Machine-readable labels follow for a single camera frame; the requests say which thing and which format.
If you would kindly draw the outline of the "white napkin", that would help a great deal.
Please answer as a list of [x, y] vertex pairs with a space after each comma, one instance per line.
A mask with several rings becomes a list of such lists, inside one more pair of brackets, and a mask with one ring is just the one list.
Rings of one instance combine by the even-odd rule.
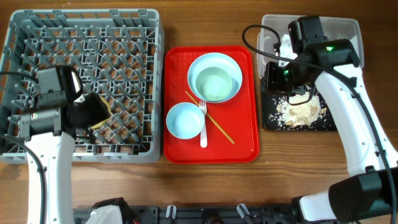
[[288, 34], [284, 34], [282, 36], [280, 40], [279, 53], [276, 53], [275, 55], [283, 58], [289, 58], [292, 60], [297, 58], [297, 54], [294, 53], [292, 50], [292, 44], [290, 41], [290, 36]]

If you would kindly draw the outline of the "rice food scraps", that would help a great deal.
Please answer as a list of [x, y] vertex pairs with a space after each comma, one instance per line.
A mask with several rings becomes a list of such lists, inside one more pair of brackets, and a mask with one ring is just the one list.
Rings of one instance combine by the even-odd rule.
[[306, 92], [304, 95], [291, 96], [289, 99], [282, 96], [272, 100], [271, 105], [275, 106], [276, 112], [271, 112], [267, 118], [275, 121], [278, 128], [311, 127], [318, 119], [326, 116], [327, 107], [321, 104], [320, 97], [315, 93], [310, 101], [302, 103], [308, 100], [310, 95], [310, 92]]

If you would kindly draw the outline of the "green bowl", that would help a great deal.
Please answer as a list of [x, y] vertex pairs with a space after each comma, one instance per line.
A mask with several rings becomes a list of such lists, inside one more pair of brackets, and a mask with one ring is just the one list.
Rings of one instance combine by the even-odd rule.
[[197, 95], [209, 102], [221, 102], [227, 99], [232, 90], [232, 84], [227, 71], [218, 67], [202, 70], [195, 80]]

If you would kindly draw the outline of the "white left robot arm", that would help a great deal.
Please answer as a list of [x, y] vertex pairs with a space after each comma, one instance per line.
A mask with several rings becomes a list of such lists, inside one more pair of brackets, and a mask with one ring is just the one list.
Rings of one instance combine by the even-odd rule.
[[19, 129], [29, 161], [28, 223], [73, 223], [72, 159], [76, 132], [106, 121], [109, 103], [97, 93], [68, 100], [39, 95]]

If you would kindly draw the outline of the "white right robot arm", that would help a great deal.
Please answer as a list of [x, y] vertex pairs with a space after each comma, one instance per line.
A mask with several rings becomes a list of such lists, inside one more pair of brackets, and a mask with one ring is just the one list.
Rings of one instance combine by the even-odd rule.
[[269, 91], [301, 94], [314, 86], [325, 100], [340, 135], [349, 177], [317, 194], [297, 197], [297, 223], [355, 222], [390, 215], [397, 221], [397, 151], [389, 142], [370, 102], [359, 57], [347, 39], [326, 37], [294, 43], [295, 58], [280, 66], [280, 43], [267, 64]]

